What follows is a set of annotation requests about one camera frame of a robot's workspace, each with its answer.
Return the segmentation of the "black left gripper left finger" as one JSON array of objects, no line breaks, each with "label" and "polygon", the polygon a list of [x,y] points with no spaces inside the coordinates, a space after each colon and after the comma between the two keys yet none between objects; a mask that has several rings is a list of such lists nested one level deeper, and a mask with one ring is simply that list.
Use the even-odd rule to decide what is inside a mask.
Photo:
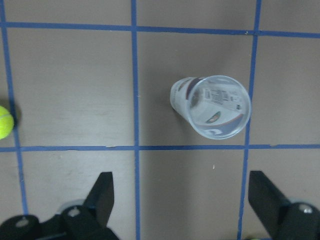
[{"label": "black left gripper left finger", "polygon": [[84,200],[86,207],[97,222],[106,227],[114,207],[114,181],[112,172],[101,172]]}]

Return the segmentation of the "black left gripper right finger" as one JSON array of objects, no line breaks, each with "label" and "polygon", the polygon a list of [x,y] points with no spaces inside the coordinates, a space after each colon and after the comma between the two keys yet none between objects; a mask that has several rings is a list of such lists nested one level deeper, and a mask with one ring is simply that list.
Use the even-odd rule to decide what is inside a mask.
[{"label": "black left gripper right finger", "polygon": [[275,237],[291,202],[260,170],[249,173],[248,201],[265,230]]}]

